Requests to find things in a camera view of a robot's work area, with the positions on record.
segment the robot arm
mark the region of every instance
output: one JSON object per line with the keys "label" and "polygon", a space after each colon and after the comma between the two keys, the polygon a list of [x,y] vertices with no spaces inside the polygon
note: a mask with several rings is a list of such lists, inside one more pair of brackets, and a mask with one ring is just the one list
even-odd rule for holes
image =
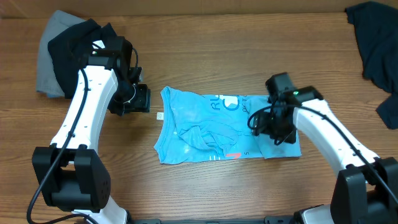
{"label": "robot arm", "polygon": [[[93,49],[80,60],[83,68],[78,72],[78,84],[67,116],[50,147],[35,149],[32,164],[48,206],[81,217],[90,216],[87,220],[90,223],[125,224],[131,222],[131,217],[110,196],[111,178],[98,157],[98,138],[107,109],[120,116],[148,112],[150,90],[145,84],[138,84],[142,80],[142,68],[129,67],[133,47],[124,37],[109,39],[105,46]],[[85,103],[82,103],[85,92]],[[71,138],[69,132],[77,117]],[[60,153],[65,143],[66,148]],[[56,157],[60,157],[59,161],[54,161]],[[48,172],[53,164],[56,164],[54,169]],[[74,164],[75,170],[61,168],[68,164]],[[47,181],[42,182],[47,174]],[[30,218],[28,215],[28,221],[34,223]]]}
{"label": "robot arm", "polygon": [[[285,218],[283,222],[300,224],[396,223],[398,162],[394,158],[380,159],[363,146],[338,121],[314,87],[296,89],[287,73],[272,76],[266,86],[271,111],[260,110],[252,115],[254,134],[268,134],[276,144],[293,143],[292,133],[301,130],[337,176],[330,205],[304,209],[294,217],[266,217],[266,223],[281,223]],[[367,183],[375,185],[374,190],[367,192]]]}
{"label": "robot arm", "polygon": [[[305,101],[302,106],[319,111],[331,119],[356,146],[369,163],[375,162],[374,158],[379,156],[362,145],[336,118],[325,100],[314,99]],[[321,152],[328,161],[337,176],[339,171],[348,165],[360,167],[364,162],[353,152],[341,134],[325,119],[301,108],[294,108],[293,124],[302,131]]]}
{"label": "robot arm", "polygon": [[[85,107],[75,129],[75,137],[71,138],[67,148],[78,149],[80,144],[87,149],[94,149],[98,153],[98,138],[104,121],[105,113],[114,93],[118,89],[118,79],[114,70],[107,70],[103,66],[89,65],[85,69],[88,88]],[[81,71],[78,74],[78,85],[67,116],[51,145],[61,147],[65,142],[70,127],[75,120],[84,93],[84,79]]]}

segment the black base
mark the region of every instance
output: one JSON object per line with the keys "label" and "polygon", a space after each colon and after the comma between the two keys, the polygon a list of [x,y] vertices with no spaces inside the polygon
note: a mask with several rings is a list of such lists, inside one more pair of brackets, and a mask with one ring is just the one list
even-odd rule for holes
{"label": "black base", "polygon": [[159,219],[133,220],[127,211],[127,224],[289,224],[292,215],[266,217],[265,219],[242,218],[224,220],[175,220],[161,221]]}
{"label": "black base", "polygon": [[290,224],[295,223],[293,215],[282,215],[275,217],[266,217],[264,224]]}
{"label": "black base", "polygon": [[264,219],[225,219],[225,220],[175,220],[160,221],[159,219],[134,220],[133,224],[264,224]]}
{"label": "black base", "polygon": [[[36,147],[32,165],[37,181],[41,183],[58,156],[60,149]],[[64,170],[70,161],[75,170]],[[65,149],[58,165],[50,174],[42,189],[45,203],[64,212],[90,210],[100,212],[111,193],[111,176],[94,149],[79,145],[78,149]]]}

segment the clothing tag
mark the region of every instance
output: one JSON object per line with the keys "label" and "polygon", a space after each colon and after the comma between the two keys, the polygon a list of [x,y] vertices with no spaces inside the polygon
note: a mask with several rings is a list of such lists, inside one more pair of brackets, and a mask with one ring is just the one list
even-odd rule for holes
{"label": "clothing tag", "polygon": [[105,48],[104,42],[102,42],[102,40],[97,40],[93,42],[94,44],[98,45],[101,48]]}
{"label": "clothing tag", "polygon": [[157,112],[156,119],[163,121],[163,117],[164,117],[164,113],[163,112]]}

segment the wood grain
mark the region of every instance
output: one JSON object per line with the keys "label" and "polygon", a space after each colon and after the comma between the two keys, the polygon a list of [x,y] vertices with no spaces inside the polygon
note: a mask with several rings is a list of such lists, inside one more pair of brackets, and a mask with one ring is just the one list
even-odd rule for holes
{"label": "wood grain", "polygon": [[[154,16],[344,12],[368,0],[2,0],[13,10],[4,17],[49,18],[56,10],[76,16]],[[396,0],[374,0],[398,7]]]}
{"label": "wood grain", "polygon": [[[266,94],[264,82],[289,72],[313,85],[343,124],[382,157],[398,156],[397,131],[375,112],[388,94],[362,78],[354,29],[343,13],[242,16],[97,17],[139,51],[151,112],[107,114],[99,155],[112,196],[134,218],[261,218],[330,203],[335,177],[302,134],[300,159],[246,159],[161,165],[154,144],[164,86],[199,94]],[[35,92],[37,49],[46,19],[0,23],[0,223],[26,223],[37,180],[36,146],[48,146],[69,101]],[[39,198],[36,220],[64,214]]]}

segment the black cable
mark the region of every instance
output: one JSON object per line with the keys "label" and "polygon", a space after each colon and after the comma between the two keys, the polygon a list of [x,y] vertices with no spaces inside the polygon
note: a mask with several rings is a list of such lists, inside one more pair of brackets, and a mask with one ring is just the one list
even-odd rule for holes
{"label": "black cable", "polygon": [[54,162],[52,163],[51,167],[49,168],[49,170],[48,170],[47,173],[45,174],[43,180],[41,181],[39,187],[37,188],[35,194],[33,195],[32,200],[30,201],[30,204],[29,204],[29,206],[28,206],[28,208],[27,208],[27,211],[26,211],[26,220],[28,221],[29,224],[53,224],[53,223],[58,223],[58,222],[60,222],[60,221],[67,220],[67,219],[69,219],[69,218],[75,218],[75,217],[84,217],[84,218],[86,218],[88,221],[92,222],[93,224],[98,224],[98,223],[94,220],[93,217],[91,217],[91,216],[89,216],[89,215],[81,214],[81,213],[79,213],[79,214],[67,215],[67,216],[65,216],[65,217],[58,218],[58,219],[55,219],[55,220],[52,220],[52,221],[49,221],[49,222],[44,222],[44,223],[37,223],[37,222],[35,222],[35,221],[32,220],[32,210],[33,210],[33,206],[34,206],[34,204],[35,204],[37,198],[39,197],[40,192],[41,192],[42,189],[43,189],[43,186],[44,186],[45,183],[47,182],[48,178],[50,177],[50,175],[52,174],[52,172],[54,171],[54,169],[58,166],[58,163],[59,163],[59,161],[60,161],[60,159],[61,159],[61,157],[62,157],[63,152],[64,152],[65,149],[67,148],[67,146],[68,146],[68,144],[69,144],[71,138],[72,138],[73,135],[74,135],[73,132],[74,132],[75,129],[76,129],[77,122],[79,121],[81,112],[83,111],[83,108],[84,108],[84,106],[85,106],[86,99],[87,99],[87,94],[88,94],[88,79],[87,79],[87,74],[86,74],[86,72],[84,71],[84,69],[81,69],[81,73],[83,74],[83,78],[84,78],[84,80],[85,80],[85,89],[84,89],[85,92],[84,92],[84,94],[83,94],[83,99],[81,100],[81,104],[80,104],[79,110],[78,110],[78,112],[77,112],[77,114],[76,114],[76,118],[75,118],[75,120],[73,121],[73,124],[72,124],[72,126],[71,126],[71,128],[70,128],[70,131],[68,132],[67,139],[66,139],[65,142],[63,143],[63,146],[62,146],[60,152],[58,153],[58,155],[57,155],[57,157],[55,158]]}
{"label": "black cable", "polygon": [[134,66],[134,70],[132,71],[132,76],[134,76],[136,74],[136,72],[137,72],[137,69],[138,69],[138,53],[137,53],[137,50],[134,47],[132,47],[132,50],[134,51],[134,53],[136,55],[136,65]]}
{"label": "black cable", "polygon": [[293,132],[295,132],[295,129],[293,129],[288,135],[286,135],[285,139],[283,139],[283,140],[281,140],[281,141],[278,141],[277,139],[275,139],[274,144],[275,144],[276,146],[282,144],[284,141],[286,141],[286,139],[287,139]]}
{"label": "black cable", "polygon": [[262,113],[265,110],[268,109],[273,109],[273,108],[300,108],[303,110],[307,110],[307,111],[311,111],[312,113],[315,113],[316,115],[319,115],[320,117],[322,117],[323,119],[327,120],[335,129],[337,132],[339,132],[339,134],[341,135],[341,137],[343,137],[343,139],[347,142],[347,144],[350,146],[350,148],[354,151],[354,153],[362,160],[362,162],[365,163],[365,165],[369,168],[370,170],[370,174],[376,178],[379,183],[382,185],[382,187],[384,188],[384,190],[386,190],[386,192],[392,197],[392,199],[395,201],[396,205],[398,205],[398,199],[395,196],[395,194],[392,192],[392,190],[388,187],[388,185],[385,183],[385,181],[381,178],[381,176],[377,173],[377,171],[374,169],[374,167],[372,166],[372,164],[370,164],[365,157],[363,157],[363,155],[361,154],[361,151],[359,151],[358,149],[355,148],[354,144],[348,139],[348,137],[344,134],[344,132],[337,126],[337,124],[335,124],[330,118],[328,118],[327,115],[325,114],[321,114],[319,111],[316,111],[314,109],[311,108],[307,108],[305,106],[297,106],[297,105],[272,105],[272,106],[267,106],[263,109],[259,109],[256,112],[254,112],[248,120],[248,127],[251,130],[256,130],[257,128],[254,128],[250,125],[251,120],[253,119],[253,117],[255,117],[255,115]]}

